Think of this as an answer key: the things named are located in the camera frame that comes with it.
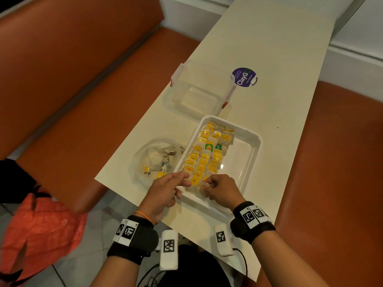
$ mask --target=white sensor device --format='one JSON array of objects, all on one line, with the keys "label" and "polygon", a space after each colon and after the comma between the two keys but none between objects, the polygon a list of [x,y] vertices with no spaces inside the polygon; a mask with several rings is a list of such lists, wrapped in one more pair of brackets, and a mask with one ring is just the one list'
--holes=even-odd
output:
[{"label": "white sensor device", "polygon": [[234,255],[234,250],[231,245],[231,236],[227,229],[227,224],[221,223],[214,226],[214,237],[217,243],[218,254],[223,257]]},{"label": "white sensor device", "polygon": [[160,270],[178,269],[178,233],[175,230],[165,230],[161,236]]}]

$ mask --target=orange bracelet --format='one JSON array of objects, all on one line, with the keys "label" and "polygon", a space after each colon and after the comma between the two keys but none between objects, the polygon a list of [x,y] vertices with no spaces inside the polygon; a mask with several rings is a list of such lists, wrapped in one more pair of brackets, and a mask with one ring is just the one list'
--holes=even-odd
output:
[{"label": "orange bracelet", "polygon": [[139,211],[135,211],[135,212],[137,212],[137,213],[139,213],[140,215],[142,215],[144,218],[146,218],[148,221],[150,221],[151,223],[152,223],[152,225],[155,225],[153,222],[152,222],[152,220],[149,218],[149,217],[147,217],[146,215],[144,215],[142,212],[139,212]]}]

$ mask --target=forearm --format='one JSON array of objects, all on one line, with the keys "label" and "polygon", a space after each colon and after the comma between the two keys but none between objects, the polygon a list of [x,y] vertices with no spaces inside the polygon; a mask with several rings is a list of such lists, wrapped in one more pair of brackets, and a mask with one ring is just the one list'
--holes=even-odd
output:
[{"label": "forearm", "polygon": [[90,287],[135,287],[139,267],[127,259],[109,256]]},{"label": "forearm", "polygon": [[273,287],[328,287],[276,231],[261,233],[251,246]]}]

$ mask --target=white table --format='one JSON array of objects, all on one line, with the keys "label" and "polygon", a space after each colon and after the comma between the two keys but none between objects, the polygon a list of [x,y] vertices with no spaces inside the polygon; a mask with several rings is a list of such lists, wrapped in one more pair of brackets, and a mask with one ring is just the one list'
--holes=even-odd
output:
[{"label": "white table", "polygon": [[[263,138],[263,149],[245,191],[275,220],[326,53],[334,20],[265,0],[236,0],[190,59],[231,73],[248,67],[258,75],[252,87],[238,87],[228,120]],[[155,137],[187,144],[198,121],[166,110],[167,87],[98,173],[96,180],[135,205],[146,189],[133,181],[132,156]],[[216,218],[185,202],[169,209],[166,225],[218,256],[213,237]],[[251,246],[235,240],[257,279],[260,264]],[[244,273],[241,256],[221,258]]]}]

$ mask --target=white tiled floor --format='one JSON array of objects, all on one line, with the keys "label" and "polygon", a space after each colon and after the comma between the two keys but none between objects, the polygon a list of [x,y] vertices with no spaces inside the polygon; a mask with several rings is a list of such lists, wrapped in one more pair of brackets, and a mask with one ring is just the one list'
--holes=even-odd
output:
[{"label": "white tiled floor", "polygon": [[[87,287],[100,270],[103,262],[107,258],[107,252],[112,244],[112,238],[116,232],[120,221],[134,212],[136,206],[124,198],[109,193],[106,196],[107,201],[102,202],[109,208],[100,210],[95,208],[88,215],[87,225],[81,243],[67,257],[56,262],[55,268],[63,279],[67,287]],[[14,212],[17,205],[6,205]],[[12,219],[12,216],[0,207],[0,240],[3,238],[4,231]],[[155,230],[161,235],[163,230],[167,230],[163,223],[155,226]],[[160,254],[153,252],[149,258],[142,261],[138,281],[155,264],[160,261]],[[159,268],[151,271],[143,283],[147,283],[150,276],[158,274]],[[63,287],[60,278],[55,273],[52,266],[40,272],[26,284],[26,287]]]}]

